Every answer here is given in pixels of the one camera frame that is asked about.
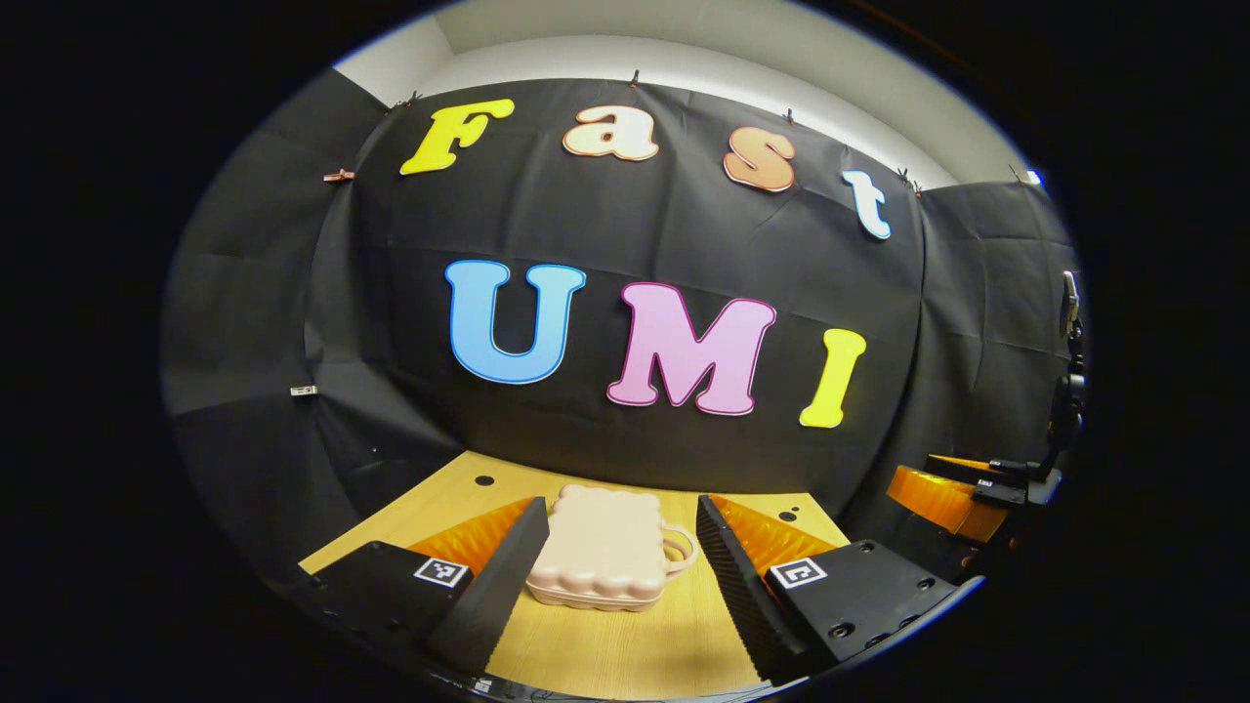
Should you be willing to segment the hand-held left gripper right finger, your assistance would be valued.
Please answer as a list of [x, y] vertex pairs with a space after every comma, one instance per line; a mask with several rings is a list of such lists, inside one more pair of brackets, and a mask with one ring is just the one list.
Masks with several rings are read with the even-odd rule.
[[696, 530], [762, 680], [844, 675], [918, 635], [962, 588], [875, 540], [824, 548], [804, 530], [702, 494]]

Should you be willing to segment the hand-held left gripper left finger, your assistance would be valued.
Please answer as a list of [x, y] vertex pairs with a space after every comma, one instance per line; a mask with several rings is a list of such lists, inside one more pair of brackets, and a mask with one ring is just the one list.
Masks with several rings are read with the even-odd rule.
[[409, 548], [371, 540], [309, 575], [308, 612], [415, 675], [482, 675], [548, 535], [530, 497]]

